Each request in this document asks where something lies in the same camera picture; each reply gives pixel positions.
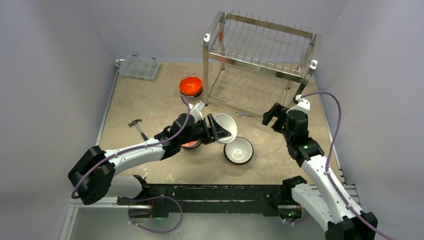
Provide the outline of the stainless steel dish rack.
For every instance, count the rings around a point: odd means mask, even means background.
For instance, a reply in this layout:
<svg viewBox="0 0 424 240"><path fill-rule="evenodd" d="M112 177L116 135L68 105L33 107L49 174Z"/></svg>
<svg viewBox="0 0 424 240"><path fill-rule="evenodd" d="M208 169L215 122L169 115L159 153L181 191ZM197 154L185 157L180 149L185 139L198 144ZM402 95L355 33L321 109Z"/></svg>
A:
<svg viewBox="0 0 424 240"><path fill-rule="evenodd" d="M314 76L322 36L253 15L219 11L203 37L203 101L252 116L290 106Z"/></svg>

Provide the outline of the solid orange bowl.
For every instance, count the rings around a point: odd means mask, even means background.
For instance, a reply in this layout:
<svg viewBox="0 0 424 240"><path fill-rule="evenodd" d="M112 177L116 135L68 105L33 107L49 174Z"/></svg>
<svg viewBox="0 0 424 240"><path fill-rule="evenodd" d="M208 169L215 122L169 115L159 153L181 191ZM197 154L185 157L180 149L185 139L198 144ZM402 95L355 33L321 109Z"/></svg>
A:
<svg viewBox="0 0 424 240"><path fill-rule="evenodd" d="M195 95L203 88L202 80L194 75L184 77L179 83L179 90L185 95Z"/></svg>

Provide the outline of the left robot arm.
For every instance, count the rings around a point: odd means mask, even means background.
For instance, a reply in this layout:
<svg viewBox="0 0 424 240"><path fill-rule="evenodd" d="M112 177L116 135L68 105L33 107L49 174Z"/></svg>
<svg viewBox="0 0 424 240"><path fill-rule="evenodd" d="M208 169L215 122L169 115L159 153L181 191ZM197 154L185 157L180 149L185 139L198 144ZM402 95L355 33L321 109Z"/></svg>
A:
<svg viewBox="0 0 424 240"><path fill-rule="evenodd" d="M121 172L168 159L179 153L182 145L190 142L200 141L204 145L230 143L237 133L235 120L225 113L208 114L200 120L189 113L182 113L172 125L142 143L109 150L92 146L67 175L73 186L71 198L91 205L106 196L114 177Z"/></svg>

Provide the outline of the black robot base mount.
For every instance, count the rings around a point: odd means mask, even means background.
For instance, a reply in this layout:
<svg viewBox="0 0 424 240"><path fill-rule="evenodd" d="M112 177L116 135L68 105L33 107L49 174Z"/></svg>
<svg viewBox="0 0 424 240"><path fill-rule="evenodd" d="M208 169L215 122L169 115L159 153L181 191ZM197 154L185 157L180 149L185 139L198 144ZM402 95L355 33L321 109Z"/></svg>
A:
<svg viewBox="0 0 424 240"><path fill-rule="evenodd" d="M278 184L173 184L147 183L135 197L120 196L118 205L146 207L154 218L170 213L261 214L295 221L303 211Z"/></svg>

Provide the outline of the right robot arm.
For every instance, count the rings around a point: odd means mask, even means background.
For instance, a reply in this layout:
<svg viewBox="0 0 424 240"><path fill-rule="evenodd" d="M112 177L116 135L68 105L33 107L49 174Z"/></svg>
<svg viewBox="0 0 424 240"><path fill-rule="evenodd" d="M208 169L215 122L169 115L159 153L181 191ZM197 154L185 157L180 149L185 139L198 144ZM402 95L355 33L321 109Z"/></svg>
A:
<svg viewBox="0 0 424 240"><path fill-rule="evenodd" d="M303 178L286 179L280 196L288 204L300 204L321 226L327 240L373 240L372 228L378 220L372 212L364 212L359 204L326 166L327 158L317 141L309 136L307 111L310 104L299 102L292 108L275 103L263 114L262 124L268 125L276 118L272 129L281 133L288 153L299 167L312 179L318 193Z"/></svg>

